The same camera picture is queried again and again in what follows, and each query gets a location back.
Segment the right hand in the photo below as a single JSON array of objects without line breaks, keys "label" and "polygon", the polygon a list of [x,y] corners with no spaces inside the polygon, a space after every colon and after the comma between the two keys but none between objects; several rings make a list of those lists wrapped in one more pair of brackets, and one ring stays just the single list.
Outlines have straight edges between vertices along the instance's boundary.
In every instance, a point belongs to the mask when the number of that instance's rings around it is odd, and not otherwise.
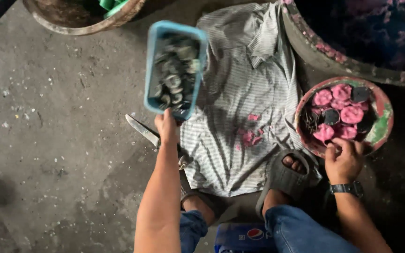
[{"label": "right hand", "polygon": [[334,138],[332,142],[341,147],[341,153],[336,154],[334,144],[328,144],[325,167],[329,181],[331,185],[352,183],[363,167],[364,145],[340,138]]},{"label": "right hand", "polygon": [[163,115],[157,115],[154,124],[157,127],[162,143],[177,143],[176,120],[172,116],[171,108],[166,109]]}]

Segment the green object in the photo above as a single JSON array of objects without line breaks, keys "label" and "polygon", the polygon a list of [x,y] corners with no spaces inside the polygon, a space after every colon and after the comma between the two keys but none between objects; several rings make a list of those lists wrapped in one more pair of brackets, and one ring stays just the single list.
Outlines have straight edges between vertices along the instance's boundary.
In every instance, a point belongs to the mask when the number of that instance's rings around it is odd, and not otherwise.
[{"label": "green object", "polygon": [[127,2],[129,2],[129,0],[124,0],[121,3],[117,4],[115,7],[113,7],[109,12],[107,12],[106,14],[104,14],[104,19],[107,19],[108,17],[110,17],[111,15],[117,13],[121,7],[123,7]]},{"label": "green object", "polygon": [[110,11],[114,6],[114,0],[99,0],[99,6],[103,7],[104,9]]}]

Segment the black watch strap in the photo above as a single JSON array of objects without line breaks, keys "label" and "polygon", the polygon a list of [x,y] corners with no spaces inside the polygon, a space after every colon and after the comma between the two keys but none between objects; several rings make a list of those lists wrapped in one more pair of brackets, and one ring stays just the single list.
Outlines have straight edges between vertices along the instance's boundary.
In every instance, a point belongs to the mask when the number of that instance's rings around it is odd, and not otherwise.
[{"label": "black watch strap", "polygon": [[354,181],[350,184],[331,185],[330,191],[331,194],[334,194],[336,192],[351,193],[358,198],[362,198],[362,196],[364,195],[362,184],[359,181]]}]

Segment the blue crate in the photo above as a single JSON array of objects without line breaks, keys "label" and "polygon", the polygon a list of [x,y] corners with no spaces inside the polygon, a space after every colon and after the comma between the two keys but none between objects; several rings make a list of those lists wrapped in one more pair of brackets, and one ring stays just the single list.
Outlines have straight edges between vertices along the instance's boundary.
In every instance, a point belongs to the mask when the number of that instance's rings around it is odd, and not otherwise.
[{"label": "blue crate", "polygon": [[196,98],[198,97],[199,86],[201,84],[201,75],[203,67],[206,64],[206,51],[208,45],[207,34],[198,28],[193,26],[187,26],[183,24],[174,23],[168,20],[162,20],[152,24],[148,32],[148,53],[146,59],[146,77],[145,77],[145,96],[144,105],[151,112],[157,114],[163,114],[163,110],[159,108],[159,103],[153,96],[150,95],[151,88],[154,88],[158,84],[157,77],[153,75],[154,72],[154,56],[158,47],[157,40],[162,38],[166,33],[184,34],[189,37],[198,40],[200,43],[199,50],[199,62],[200,69],[196,72],[195,86],[193,91],[193,98],[190,109],[183,110],[182,112],[174,112],[173,116],[178,121],[185,121],[190,118],[193,113],[196,104]]}]

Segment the pepsi logo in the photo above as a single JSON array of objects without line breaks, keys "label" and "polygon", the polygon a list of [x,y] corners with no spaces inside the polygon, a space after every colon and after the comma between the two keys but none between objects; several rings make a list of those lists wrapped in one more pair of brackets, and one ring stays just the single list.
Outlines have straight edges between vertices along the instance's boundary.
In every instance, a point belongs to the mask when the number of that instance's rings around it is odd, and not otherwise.
[{"label": "pepsi logo", "polygon": [[260,229],[253,228],[246,234],[251,240],[260,240],[264,236],[264,232]]}]

